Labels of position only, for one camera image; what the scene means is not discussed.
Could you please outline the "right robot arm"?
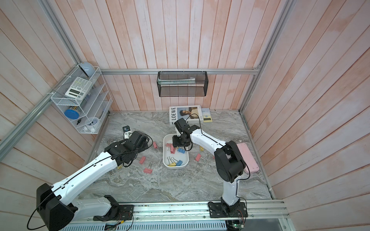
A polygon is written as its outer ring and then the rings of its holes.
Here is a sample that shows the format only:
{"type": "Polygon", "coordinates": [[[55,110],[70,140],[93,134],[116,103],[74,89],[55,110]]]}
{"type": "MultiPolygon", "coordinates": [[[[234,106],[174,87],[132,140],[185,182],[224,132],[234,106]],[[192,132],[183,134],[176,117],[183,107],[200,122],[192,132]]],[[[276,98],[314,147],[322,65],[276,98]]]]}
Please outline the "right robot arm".
{"type": "Polygon", "coordinates": [[[224,181],[220,202],[208,202],[211,218],[247,218],[247,202],[238,197],[238,187],[247,167],[234,141],[221,141],[202,131],[201,126],[189,125],[183,118],[174,123],[177,135],[172,137],[175,147],[197,144],[215,157],[216,169],[224,181]]]}

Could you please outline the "white storage box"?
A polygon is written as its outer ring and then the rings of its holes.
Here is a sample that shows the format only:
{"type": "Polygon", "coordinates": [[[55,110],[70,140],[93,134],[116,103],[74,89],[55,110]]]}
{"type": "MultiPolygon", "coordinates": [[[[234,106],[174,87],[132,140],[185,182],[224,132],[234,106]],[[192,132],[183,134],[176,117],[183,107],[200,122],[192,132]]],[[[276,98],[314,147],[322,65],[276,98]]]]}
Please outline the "white storage box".
{"type": "Polygon", "coordinates": [[[182,168],[185,168],[188,165],[189,155],[188,155],[188,151],[186,151],[184,148],[182,148],[182,147],[173,147],[172,137],[174,135],[175,134],[169,134],[169,135],[166,135],[163,138],[162,160],[163,160],[163,164],[165,165],[165,167],[167,167],[169,169],[182,169],[182,168]],[[182,160],[183,163],[182,163],[181,166],[169,167],[167,157],[172,157],[176,161],[182,160]]]}

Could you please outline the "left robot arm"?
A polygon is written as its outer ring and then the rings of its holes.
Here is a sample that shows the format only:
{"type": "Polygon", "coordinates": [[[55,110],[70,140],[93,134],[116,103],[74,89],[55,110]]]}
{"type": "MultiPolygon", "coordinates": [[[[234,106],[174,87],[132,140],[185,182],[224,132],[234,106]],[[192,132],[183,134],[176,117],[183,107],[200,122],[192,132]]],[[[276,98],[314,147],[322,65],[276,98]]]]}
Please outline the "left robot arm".
{"type": "Polygon", "coordinates": [[[114,142],[90,163],[53,185],[43,184],[36,190],[36,208],[49,231],[59,231],[70,222],[95,217],[99,221],[118,220],[123,215],[121,206],[111,195],[93,200],[78,200],[78,195],[109,171],[129,167],[153,145],[153,139],[140,131],[129,138],[114,142]]]}

